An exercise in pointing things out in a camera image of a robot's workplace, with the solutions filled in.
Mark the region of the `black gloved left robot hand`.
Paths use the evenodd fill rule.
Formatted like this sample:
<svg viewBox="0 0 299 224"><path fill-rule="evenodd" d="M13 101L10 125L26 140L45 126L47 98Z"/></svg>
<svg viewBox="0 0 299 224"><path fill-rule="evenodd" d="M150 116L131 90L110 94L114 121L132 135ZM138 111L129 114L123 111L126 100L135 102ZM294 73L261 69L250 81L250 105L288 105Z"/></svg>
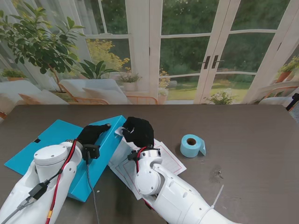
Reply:
<svg viewBox="0 0 299 224"><path fill-rule="evenodd" d="M81 145L95 145L102 133L108 131L111 124L104 124L100 126L88 125L84 127L79 136L76 138Z"/></svg>

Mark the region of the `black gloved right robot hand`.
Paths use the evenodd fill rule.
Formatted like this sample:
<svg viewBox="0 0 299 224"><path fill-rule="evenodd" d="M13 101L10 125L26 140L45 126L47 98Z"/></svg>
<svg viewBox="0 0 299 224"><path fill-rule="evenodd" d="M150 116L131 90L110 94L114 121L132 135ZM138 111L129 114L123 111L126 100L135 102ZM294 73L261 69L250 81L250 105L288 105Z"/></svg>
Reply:
<svg viewBox="0 0 299 224"><path fill-rule="evenodd" d="M154 130L147 120L128 117L122 127L126 142L133 142L139 148L154 146Z"/></svg>

